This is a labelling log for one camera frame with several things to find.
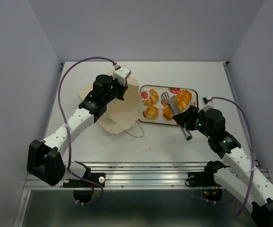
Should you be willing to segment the metal tongs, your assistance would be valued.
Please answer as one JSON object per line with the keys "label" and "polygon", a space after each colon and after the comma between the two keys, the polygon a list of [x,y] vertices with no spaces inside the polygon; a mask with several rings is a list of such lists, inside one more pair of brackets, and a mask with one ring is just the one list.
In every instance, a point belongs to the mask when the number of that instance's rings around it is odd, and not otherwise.
{"label": "metal tongs", "polygon": [[[161,94],[161,99],[171,109],[171,111],[174,115],[178,115],[181,113],[181,110],[179,109],[179,103],[178,103],[176,96],[170,97],[167,92],[163,92]],[[181,131],[187,141],[189,141],[193,138],[190,131],[186,130],[184,127],[181,127],[181,126],[179,128],[181,129]]]}

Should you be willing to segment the beige paper bag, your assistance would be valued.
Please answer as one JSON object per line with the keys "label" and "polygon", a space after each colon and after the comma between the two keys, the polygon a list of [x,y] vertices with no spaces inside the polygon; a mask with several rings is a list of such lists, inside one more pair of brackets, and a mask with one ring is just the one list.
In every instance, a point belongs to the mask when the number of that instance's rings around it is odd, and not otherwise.
{"label": "beige paper bag", "polygon": [[[107,111],[96,122],[110,134],[126,131],[138,120],[138,114],[142,107],[142,99],[138,94],[139,85],[135,79],[128,78],[127,86],[124,100],[114,99],[107,104]],[[84,90],[84,98],[92,89],[93,85]],[[82,115],[89,115],[94,123],[94,116],[88,110],[79,108],[77,110]]]}

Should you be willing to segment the fake round bread roll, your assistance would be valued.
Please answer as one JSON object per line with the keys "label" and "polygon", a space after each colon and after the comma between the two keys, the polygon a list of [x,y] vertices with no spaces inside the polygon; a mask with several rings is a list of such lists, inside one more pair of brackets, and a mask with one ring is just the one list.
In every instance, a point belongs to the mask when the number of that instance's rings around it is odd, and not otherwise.
{"label": "fake round bread roll", "polygon": [[156,106],[149,106],[145,110],[145,116],[148,120],[155,120],[159,115],[159,110]]}

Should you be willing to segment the fake croissant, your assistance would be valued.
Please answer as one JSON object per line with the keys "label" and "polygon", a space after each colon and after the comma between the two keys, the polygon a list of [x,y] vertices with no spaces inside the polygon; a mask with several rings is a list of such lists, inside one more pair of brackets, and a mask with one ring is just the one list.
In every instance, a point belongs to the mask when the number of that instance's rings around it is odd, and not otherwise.
{"label": "fake croissant", "polygon": [[158,93],[154,89],[150,89],[150,97],[147,100],[144,100],[143,103],[145,106],[155,105],[159,101]]}

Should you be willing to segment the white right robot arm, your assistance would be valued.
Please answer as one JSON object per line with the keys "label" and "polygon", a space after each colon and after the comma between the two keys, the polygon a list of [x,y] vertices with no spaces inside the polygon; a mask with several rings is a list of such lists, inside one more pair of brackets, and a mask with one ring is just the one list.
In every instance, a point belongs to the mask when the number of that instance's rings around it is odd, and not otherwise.
{"label": "white right robot arm", "polygon": [[189,177],[189,186],[218,184],[237,200],[246,203],[258,227],[273,227],[273,184],[248,158],[241,144],[225,128],[225,118],[217,109],[200,110],[195,106],[173,116],[189,131],[199,131],[208,138],[210,149],[220,161],[210,161],[204,171]]}

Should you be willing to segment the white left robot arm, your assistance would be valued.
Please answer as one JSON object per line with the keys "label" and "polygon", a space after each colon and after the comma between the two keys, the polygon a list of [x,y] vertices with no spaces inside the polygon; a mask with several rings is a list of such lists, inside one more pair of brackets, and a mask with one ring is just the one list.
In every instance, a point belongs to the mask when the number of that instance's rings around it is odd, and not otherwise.
{"label": "white left robot arm", "polygon": [[124,99],[128,88],[127,77],[114,73],[96,77],[93,89],[72,116],[50,136],[42,141],[34,140],[28,148],[27,171],[50,186],[63,178],[66,167],[63,155],[84,130],[94,124],[107,110],[107,104],[115,98]]}

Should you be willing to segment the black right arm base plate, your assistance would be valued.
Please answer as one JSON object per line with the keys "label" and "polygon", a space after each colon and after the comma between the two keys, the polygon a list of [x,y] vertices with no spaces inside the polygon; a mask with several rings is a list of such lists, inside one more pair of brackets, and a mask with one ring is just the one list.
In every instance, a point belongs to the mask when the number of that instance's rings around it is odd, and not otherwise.
{"label": "black right arm base plate", "polygon": [[224,174],[220,172],[188,172],[188,177],[185,180],[185,185],[187,187],[214,187],[221,185],[228,187],[230,185],[230,179],[226,178]]}

